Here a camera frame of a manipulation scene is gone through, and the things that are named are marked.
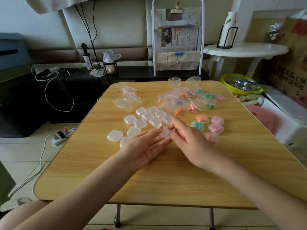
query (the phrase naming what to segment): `aluminum foil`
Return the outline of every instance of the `aluminum foil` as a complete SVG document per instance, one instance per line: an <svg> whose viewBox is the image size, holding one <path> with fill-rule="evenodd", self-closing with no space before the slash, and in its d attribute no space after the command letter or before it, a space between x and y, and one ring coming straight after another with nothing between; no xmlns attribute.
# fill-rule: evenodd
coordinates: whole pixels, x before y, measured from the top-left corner
<svg viewBox="0 0 307 230"><path fill-rule="evenodd" d="M261 86L255 82L248 79L234 79L231 86L243 90L243 91L260 91Z"/></svg>
<svg viewBox="0 0 307 230"><path fill-rule="evenodd" d="M270 34L271 41L274 41L277 38L277 35L282 27L283 23L275 23L270 26L268 33Z"/></svg>

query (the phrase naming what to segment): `person's left hand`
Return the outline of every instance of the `person's left hand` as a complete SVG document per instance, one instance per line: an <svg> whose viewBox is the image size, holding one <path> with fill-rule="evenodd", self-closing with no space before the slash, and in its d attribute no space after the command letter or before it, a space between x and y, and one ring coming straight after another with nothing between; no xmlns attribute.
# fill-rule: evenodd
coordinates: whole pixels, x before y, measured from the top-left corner
<svg viewBox="0 0 307 230"><path fill-rule="evenodd" d="M161 126L151 131L143 131L117 152L131 163L134 173L147 165L172 141L171 138L162 140L159 136L162 130Z"/></svg>

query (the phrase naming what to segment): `blue storage box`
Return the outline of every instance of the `blue storage box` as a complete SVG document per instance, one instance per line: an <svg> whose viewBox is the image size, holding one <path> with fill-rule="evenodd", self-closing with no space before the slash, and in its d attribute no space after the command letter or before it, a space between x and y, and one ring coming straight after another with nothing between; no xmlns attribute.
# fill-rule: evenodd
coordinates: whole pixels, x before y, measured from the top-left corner
<svg viewBox="0 0 307 230"><path fill-rule="evenodd" d="M33 64L19 33L0 33L0 71Z"/></svg>

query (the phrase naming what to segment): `fingernail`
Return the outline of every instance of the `fingernail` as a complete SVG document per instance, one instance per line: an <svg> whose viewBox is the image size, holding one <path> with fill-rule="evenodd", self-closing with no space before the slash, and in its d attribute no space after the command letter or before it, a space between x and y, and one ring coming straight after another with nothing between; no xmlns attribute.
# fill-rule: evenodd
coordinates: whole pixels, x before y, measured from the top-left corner
<svg viewBox="0 0 307 230"><path fill-rule="evenodd" d="M172 131L172 130L167 130L167 132L166 132L166 133L167 133L167 135L169 135L169 136L170 136L170 135L173 133L173 131Z"/></svg>

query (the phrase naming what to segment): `bottle label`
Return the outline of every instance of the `bottle label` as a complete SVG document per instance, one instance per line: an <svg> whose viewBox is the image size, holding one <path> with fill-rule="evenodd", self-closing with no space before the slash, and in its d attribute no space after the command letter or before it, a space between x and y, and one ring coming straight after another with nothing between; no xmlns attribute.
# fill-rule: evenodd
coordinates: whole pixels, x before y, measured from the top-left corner
<svg viewBox="0 0 307 230"><path fill-rule="evenodd" d="M93 70L92 60L89 56L84 56L84 61L88 70Z"/></svg>

